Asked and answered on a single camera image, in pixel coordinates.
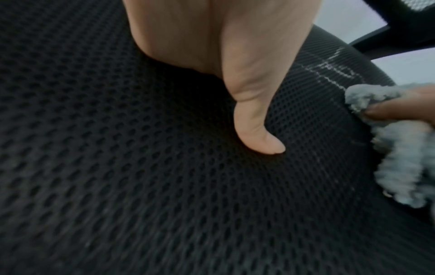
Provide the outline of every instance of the hand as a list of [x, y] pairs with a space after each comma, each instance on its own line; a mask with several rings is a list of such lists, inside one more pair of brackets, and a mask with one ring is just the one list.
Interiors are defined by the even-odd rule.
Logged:
[[264, 121], [320, 3], [124, 0], [139, 48], [156, 60], [222, 78], [237, 102], [234, 126], [238, 136], [247, 147], [264, 154], [285, 151]]
[[420, 120], [435, 126], [435, 85], [412, 90], [413, 97], [372, 106], [366, 116], [374, 120]]

